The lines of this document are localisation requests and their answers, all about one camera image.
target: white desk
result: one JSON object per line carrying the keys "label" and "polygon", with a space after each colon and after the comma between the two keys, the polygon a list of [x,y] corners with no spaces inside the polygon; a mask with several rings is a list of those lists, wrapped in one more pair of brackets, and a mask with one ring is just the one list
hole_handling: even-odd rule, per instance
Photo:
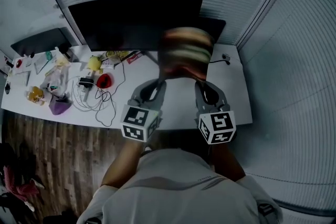
{"label": "white desk", "polygon": [[[88,46],[72,47],[72,50],[82,62],[88,62],[91,55],[101,54],[99,52],[91,52]],[[212,61],[221,60],[222,53],[230,55],[231,64],[228,66],[225,62],[211,63],[208,67],[207,81],[212,82],[222,89],[226,95],[227,101],[231,106],[231,110],[235,112],[236,124],[252,123],[252,115],[250,110],[249,98],[246,89],[243,67],[239,60],[239,55],[235,46],[225,46],[216,44],[212,56]],[[154,57],[157,57],[156,52],[151,52]],[[36,105],[26,99],[24,91],[29,86],[40,86],[43,82],[45,73],[53,67],[53,63],[48,63],[40,74],[36,74],[34,65],[31,64],[30,78],[27,87],[10,85],[10,92],[4,92],[2,105],[3,109],[20,113],[27,116],[32,116],[39,119],[63,122],[76,125],[104,127],[101,123],[95,120],[95,112],[81,112],[71,106],[66,112],[55,116],[51,113],[49,106]],[[138,85],[156,79],[159,76],[158,66],[146,56],[142,56],[131,64],[124,62],[126,81],[118,88],[113,100],[116,102],[117,114],[110,128],[120,128],[120,117],[123,106],[127,104],[133,90]],[[123,81],[122,64],[116,66],[114,70],[105,70],[113,75],[114,84],[108,90],[113,93],[116,86]],[[79,65],[73,65],[69,68],[68,78],[79,76]],[[188,78],[180,78],[167,81],[167,89],[164,103],[162,106],[162,122],[159,129],[195,129],[196,104],[195,104],[195,81]],[[71,91],[72,81],[68,82],[68,91]],[[88,104],[97,103],[95,100],[96,90],[93,88],[89,92]],[[113,107],[109,102],[108,107],[98,113],[98,119],[109,125],[114,115]]]}

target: red cloth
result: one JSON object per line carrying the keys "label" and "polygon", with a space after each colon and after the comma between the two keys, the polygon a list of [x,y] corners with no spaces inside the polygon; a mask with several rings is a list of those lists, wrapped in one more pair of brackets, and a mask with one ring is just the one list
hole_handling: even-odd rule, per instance
{"label": "red cloth", "polygon": [[5,187],[6,189],[14,194],[17,198],[22,201],[26,201],[26,195],[36,195],[39,194],[38,188],[35,185],[35,182],[31,180],[29,184],[24,184],[20,186],[15,186],[15,176],[14,171],[11,167],[4,166],[4,174],[5,174]]}

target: yellow toy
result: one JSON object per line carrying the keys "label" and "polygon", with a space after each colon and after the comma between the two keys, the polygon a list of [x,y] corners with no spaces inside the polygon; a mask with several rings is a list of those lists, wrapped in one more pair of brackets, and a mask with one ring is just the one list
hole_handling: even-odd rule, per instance
{"label": "yellow toy", "polygon": [[98,71],[101,66],[101,60],[97,56],[91,56],[88,62],[88,68],[93,71]]}

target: black and white marker cube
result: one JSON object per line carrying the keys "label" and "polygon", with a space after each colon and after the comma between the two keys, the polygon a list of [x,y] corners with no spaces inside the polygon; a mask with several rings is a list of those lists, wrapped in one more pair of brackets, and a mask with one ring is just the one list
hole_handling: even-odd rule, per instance
{"label": "black and white marker cube", "polygon": [[236,132],[236,121],[233,111],[201,114],[198,128],[208,144],[230,142]]}
{"label": "black and white marker cube", "polygon": [[159,121],[159,111],[125,105],[121,115],[121,132],[126,138],[147,142],[159,127]]}

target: white shirt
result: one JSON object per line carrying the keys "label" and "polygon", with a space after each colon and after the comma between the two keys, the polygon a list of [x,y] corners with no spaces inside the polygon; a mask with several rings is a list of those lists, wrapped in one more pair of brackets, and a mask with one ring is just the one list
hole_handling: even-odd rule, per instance
{"label": "white shirt", "polygon": [[[258,206],[265,204],[271,209],[264,217]],[[102,223],[277,223],[282,212],[253,178],[233,182],[200,157],[168,149],[143,156],[120,189],[100,187],[77,224],[92,217]]]}

